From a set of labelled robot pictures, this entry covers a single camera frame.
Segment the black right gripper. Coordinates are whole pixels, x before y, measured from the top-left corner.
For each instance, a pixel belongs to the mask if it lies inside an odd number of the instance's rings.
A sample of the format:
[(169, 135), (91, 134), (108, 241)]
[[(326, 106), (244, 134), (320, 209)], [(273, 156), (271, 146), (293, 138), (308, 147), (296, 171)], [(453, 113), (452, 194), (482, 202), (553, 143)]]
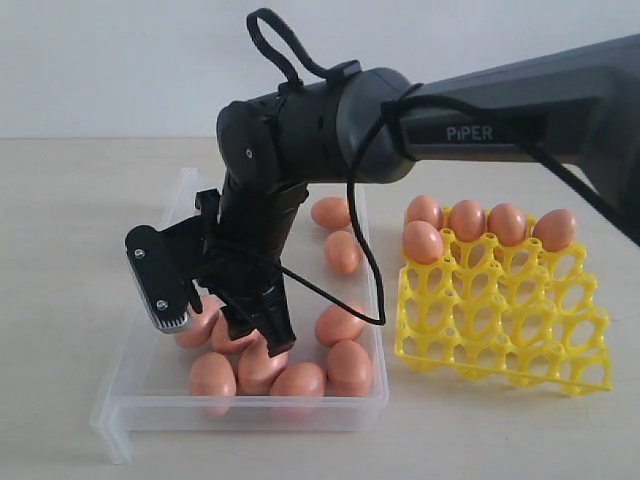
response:
[(227, 184), (196, 194), (198, 213), (159, 231), (159, 318), (200, 313), (198, 286), (220, 297), (230, 340), (257, 328), (269, 356), (295, 344), (281, 254), (305, 184), (265, 193)]

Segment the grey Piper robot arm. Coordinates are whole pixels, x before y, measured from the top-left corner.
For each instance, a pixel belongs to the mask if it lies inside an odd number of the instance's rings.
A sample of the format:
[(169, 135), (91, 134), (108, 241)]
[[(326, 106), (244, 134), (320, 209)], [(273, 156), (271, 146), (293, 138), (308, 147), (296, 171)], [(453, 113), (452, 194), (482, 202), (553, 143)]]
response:
[(232, 334), (292, 348), (280, 257), (313, 183), (388, 184), (422, 160), (528, 157), (632, 241), (639, 238), (639, 39), (628, 36), (432, 84), (356, 62), (294, 74), (217, 118), (226, 173), (198, 215), (134, 260), (154, 326), (185, 330), (197, 288), (227, 305)]

